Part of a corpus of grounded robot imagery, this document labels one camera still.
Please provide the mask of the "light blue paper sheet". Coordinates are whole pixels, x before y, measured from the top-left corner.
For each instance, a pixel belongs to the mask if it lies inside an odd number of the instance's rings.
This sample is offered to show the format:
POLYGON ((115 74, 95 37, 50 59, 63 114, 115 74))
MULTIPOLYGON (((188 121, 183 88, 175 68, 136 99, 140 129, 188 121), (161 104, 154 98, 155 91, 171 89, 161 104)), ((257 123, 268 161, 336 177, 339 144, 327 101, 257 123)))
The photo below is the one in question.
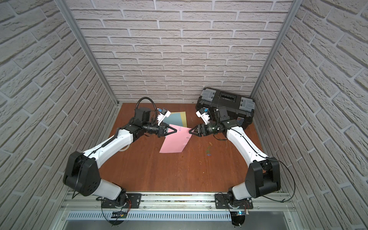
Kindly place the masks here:
POLYGON ((166 117, 163 121, 169 125, 183 126, 181 113, 171 113, 170 116, 166 117))

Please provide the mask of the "pink paper sheet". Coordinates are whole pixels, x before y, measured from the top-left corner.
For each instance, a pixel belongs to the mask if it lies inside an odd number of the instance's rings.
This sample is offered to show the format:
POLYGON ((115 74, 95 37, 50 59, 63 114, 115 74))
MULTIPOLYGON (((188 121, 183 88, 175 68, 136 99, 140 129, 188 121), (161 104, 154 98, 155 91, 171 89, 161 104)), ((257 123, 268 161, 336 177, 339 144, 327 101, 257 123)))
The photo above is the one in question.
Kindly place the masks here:
POLYGON ((176 133, 167 135, 160 149, 160 153, 179 153, 184 150, 191 138, 190 128, 170 125, 177 130, 176 133))

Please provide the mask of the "yellow paper sheet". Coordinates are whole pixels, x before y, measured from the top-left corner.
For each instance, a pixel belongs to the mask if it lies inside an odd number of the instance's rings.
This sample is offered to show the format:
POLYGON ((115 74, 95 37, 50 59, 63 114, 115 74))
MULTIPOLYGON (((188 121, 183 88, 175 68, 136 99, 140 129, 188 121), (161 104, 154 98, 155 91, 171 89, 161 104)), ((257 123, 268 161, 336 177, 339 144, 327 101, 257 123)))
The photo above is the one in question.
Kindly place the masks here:
POLYGON ((186 112, 179 112, 183 127, 187 127, 186 112))

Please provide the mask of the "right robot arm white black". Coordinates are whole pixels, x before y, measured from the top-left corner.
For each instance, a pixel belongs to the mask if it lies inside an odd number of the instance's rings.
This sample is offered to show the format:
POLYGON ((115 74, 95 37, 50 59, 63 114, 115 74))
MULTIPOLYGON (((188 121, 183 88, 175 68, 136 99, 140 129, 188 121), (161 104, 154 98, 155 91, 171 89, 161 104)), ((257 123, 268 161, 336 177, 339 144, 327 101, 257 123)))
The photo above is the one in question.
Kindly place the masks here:
POLYGON ((198 137, 222 133, 225 140, 230 141, 244 158, 248 170, 245 181, 233 186, 227 192, 227 202, 233 208, 244 205, 250 198, 258 198, 281 189, 280 162, 268 157, 245 134, 238 120, 230 118, 226 107, 215 109, 214 116, 208 108, 196 111, 203 124, 189 130, 198 137))

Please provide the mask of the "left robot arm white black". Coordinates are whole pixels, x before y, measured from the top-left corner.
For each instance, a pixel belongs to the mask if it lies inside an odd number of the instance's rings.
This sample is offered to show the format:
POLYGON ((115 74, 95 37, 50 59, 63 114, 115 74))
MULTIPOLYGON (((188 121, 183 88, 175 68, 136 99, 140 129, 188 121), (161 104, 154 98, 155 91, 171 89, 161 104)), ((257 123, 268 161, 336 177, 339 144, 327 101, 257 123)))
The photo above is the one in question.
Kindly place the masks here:
POLYGON ((74 190, 74 196, 99 196, 118 208, 129 203, 126 190, 102 179, 99 169, 109 158, 145 134, 165 137, 177 132, 176 128, 163 121, 170 116, 170 111, 157 106, 153 108, 154 115, 149 108, 137 104, 134 116, 112 137, 82 153, 76 151, 69 156, 63 184, 74 190))

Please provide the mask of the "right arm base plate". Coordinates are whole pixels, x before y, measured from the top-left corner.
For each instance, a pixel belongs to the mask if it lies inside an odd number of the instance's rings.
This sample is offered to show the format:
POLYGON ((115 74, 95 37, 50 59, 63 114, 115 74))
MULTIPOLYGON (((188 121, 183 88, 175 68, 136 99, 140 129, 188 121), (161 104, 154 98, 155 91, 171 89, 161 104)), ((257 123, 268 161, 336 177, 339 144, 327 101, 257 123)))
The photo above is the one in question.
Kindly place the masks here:
POLYGON ((242 200, 236 200, 233 197, 229 197, 228 194, 224 194, 222 192, 216 193, 215 197, 215 205, 216 209, 253 209, 253 202, 251 198, 246 198, 242 200))

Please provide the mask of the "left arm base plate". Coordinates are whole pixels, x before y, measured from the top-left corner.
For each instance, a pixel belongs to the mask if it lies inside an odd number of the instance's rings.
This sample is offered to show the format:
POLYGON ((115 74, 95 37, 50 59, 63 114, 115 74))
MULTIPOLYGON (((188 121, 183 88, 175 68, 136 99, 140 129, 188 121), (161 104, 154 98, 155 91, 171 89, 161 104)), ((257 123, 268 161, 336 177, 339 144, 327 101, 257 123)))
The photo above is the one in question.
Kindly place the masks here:
POLYGON ((101 207, 103 209, 123 208, 123 209, 138 209, 140 206, 141 193, 124 193, 115 200, 107 198, 102 199, 101 207))

